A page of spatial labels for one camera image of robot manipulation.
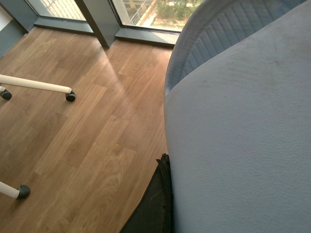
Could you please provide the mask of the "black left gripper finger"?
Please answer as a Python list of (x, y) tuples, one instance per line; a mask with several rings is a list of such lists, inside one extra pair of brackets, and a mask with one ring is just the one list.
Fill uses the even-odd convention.
[(124, 224), (121, 233), (171, 233), (173, 191), (170, 158), (157, 159), (155, 172), (141, 201)]

